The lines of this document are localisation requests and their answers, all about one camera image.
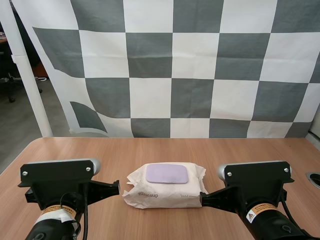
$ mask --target white pole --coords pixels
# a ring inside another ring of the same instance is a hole
[[[9,0],[0,0],[0,22],[12,52],[13,62],[19,70],[41,134],[43,137],[52,137],[53,134],[45,107],[41,100],[37,83]]]

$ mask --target black square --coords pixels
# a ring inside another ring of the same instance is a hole
[[[131,118],[135,138],[170,138],[170,118]]]
[[[219,33],[224,0],[174,0],[174,33]]]
[[[286,138],[304,138],[308,134],[312,122],[294,122],[285,135]]]
[[[318,55],[318,58],[316,59],[310,83],[320,84],[320,53]]]
[[[85,77],[79,30],[33,29],[54,69],[74,78]]]
[[[213,79],[173,78],[171,118],[210,118]]]
[[[80,128],[99,129],[107,133],[107,130],[96,111],[75,101],[71,101],[70,104]]]
[[[129,78],[86,78],[94,109],[109,118],[130,118]]]
[[[246,138],[250,121],[210,119],[209,138]]]
[[[260,81],[252,121],[293,122],[308,83]]]
[[[320,32],[319,13],[319,0],[278,0],[271,32]]]
[[[269,33],[220,33],[214,78],[258,81],[269,37]]]
[[[71,0],[79,30],[124,33],[125,15],[122,0]]]
[[[172,33],[126,33],[130,78],[171,78]]]

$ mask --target wet wipes package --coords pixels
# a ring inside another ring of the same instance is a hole
[[[200,208],[206,169],[190,162],[148,163],[127,178],[124,201],[135,208]]]

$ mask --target purple plastic lid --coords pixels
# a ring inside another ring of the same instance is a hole
[[[189,181],[186,167],[177,164],[149,164],[145,178],[155,184],[186,184]]]

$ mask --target wooden table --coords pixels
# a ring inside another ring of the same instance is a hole
[[[158,139],[40,138],[30,143],[0,175],[0,239],[22,240],[41,214],[19,188],[19,169],[31,161],[97,158],[101,171],[93,179],[120,180],[121,195],[129,190],[127,175],[146,163],[192,162],[207,169],[208,192],[224,187],[216,171],[225,163],[288,161],[294,183],[285,184],[287,205],[296,222],[320,237],[320,189],[306,178],[320,172],[320,152],[304,138],[287,139]],[[211,207],[137,209],[122,196],[88,207],[89,240],[252,240],[239,217]]]

